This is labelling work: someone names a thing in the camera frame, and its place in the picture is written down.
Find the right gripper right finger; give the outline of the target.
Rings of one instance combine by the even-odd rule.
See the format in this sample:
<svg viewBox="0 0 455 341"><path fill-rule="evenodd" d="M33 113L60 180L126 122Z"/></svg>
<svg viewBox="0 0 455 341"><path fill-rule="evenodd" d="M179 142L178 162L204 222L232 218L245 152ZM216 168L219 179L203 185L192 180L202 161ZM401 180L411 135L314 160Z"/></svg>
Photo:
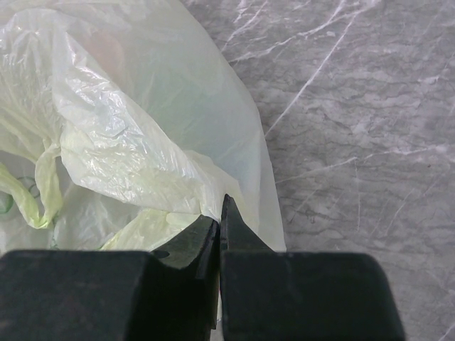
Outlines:
<svg viewBox="0 0 455 341"><path fill-rule="evenodd" d="M278 252L226 196L220 221L226 340L404 340L388 278L370 255Z"/></svg>

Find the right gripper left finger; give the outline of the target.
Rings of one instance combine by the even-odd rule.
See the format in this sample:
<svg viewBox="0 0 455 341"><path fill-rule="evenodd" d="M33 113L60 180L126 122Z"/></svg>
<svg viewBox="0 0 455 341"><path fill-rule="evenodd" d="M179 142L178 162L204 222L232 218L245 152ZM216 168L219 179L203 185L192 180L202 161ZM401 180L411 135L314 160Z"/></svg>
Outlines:
<svg viewBox="0 0 455 341"><path fill-rule="evenodd" d="M153 251L17 250L1 258L2 340L209 340L219 226Z"/></svg>

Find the light green plastic bag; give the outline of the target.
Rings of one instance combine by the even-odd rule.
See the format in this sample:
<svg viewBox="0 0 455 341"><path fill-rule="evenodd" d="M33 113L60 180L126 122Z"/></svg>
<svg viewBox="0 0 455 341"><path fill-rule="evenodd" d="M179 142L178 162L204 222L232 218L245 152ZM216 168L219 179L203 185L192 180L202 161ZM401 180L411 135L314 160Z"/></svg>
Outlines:
<svg viewBox="0 0 455 341"><path fill-rule="evenodd" d="M1 2L2 252L151 251L226 195L285 250L257 107L181 2Z"/></svg>

